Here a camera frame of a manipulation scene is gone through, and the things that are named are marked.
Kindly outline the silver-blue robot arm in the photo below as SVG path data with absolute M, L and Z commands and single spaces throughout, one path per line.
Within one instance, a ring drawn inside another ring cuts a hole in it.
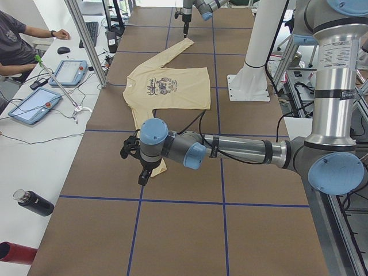
M 174 13 L 174 18 L 177 19 L 179 16 L 182 16 L 183 22 L 183 37 L 187 38 L 189 32 L 189 24 L 192 19 L 192 9 L 195 7 L 200 13 L 202 19 L 207 21 L 213 17 L 213 13 L 228 3 L 229 0 L 212 0 L 212 1 L 204 1 L 204 0 L 184 0 L 183 6 L 176 10 Z
M 367 32 L 366 1 L 298 1 L 295 34 L 318 42 L 312 130 L 308 137 L 273 143 L 194 132 L 177 133 L 158 118 L 144 122 L 137 156 L 146 185 L 163 158 L 197 169 L 204 157 L 225 156 L 242 163 L 274 164 L 299 174 L 314 189 L 346 194 L 365 176 L 350 136 L 360 38 Z

